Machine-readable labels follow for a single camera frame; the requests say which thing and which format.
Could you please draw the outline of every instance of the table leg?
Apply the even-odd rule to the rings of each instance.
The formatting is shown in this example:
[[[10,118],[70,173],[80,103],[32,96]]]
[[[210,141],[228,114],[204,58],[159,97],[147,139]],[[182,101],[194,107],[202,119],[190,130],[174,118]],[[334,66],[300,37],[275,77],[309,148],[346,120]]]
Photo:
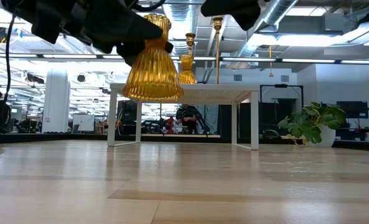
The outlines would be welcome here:
[[[251,149],[259,149],[259,92],[251,92]]]
[[[108,115],[108,136],[107,136],[107,145],[109,147],[115,146],[115,122],[116,122],[117,97],[118,97],[118,90],[111,89],[110,113]]]
[[[137,102],[137,116],[136,116],[136,142],[141,141],[141,101]]]
[[[231,143],[233,145],[236,145],[236,141],[237,141],[237,118],[236,118],[236,113],[237,113],[237,104],[236,102],[233,102],[231,104]]]

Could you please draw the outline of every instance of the amber glass vase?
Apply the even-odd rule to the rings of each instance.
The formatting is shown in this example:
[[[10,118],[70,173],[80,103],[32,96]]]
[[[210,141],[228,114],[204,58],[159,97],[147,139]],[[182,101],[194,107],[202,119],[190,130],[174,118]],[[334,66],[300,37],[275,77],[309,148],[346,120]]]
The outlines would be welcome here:
[[[180,64],[182,67],[179,73],[180,84],[197,84],[197,79],[192,72],[192,62],[194,61],[193,55],[180,55]]]
[[[163,34],[159,39],[146,40],[145,49],[133,63],[123,93],[138,100],[177,100],[183,95],[176,68],[165,51],[170,21],[162,15],[146,15],[145,19],[159,26]]]

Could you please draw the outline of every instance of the white table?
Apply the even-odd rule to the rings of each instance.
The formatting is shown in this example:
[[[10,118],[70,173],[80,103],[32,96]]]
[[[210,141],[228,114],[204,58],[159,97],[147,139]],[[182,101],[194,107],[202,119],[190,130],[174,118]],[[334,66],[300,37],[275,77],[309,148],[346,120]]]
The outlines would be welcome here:
[[[110,114],[108,127],[115,127],[116,104],[118,94],[123,95],[124,83],[111,83]],[[259,149],[259,85],[181,85],[184,96],[177,101],[162,102],[137,101],[136,141],[115,144],[115,128],[108,129],[109,147],[135,144],[141,141],[141,106],[142,103],[185,103],[193,105],[231,105],[231,143],[246,149]],[[251,102],[251,147],[237,144],[237,106],[249,99]]]

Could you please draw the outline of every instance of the wooden floor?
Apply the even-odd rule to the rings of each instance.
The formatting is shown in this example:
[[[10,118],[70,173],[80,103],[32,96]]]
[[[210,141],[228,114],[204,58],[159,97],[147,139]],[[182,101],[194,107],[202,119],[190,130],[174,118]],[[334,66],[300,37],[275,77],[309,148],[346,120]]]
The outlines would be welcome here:
[[[369,223],[369,151],[50,141],[0,147],[0,224]]]

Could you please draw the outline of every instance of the white pot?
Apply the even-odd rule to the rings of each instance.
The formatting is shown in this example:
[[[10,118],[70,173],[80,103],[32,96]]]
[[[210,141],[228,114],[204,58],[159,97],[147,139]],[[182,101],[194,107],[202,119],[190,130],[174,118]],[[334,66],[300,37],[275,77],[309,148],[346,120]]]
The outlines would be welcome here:
[[[319,128],[321,130],[321,139],[322,141],[320,143],[317,144],[313,144],[313,143],[307,143],[308,146],[313,146],[313,147],[332,147],[332,145],[334,144],[335,141],[335,136],[336,136],[336,130],[332,130],[330,128],[328,128],[325,125],[320,124]]]

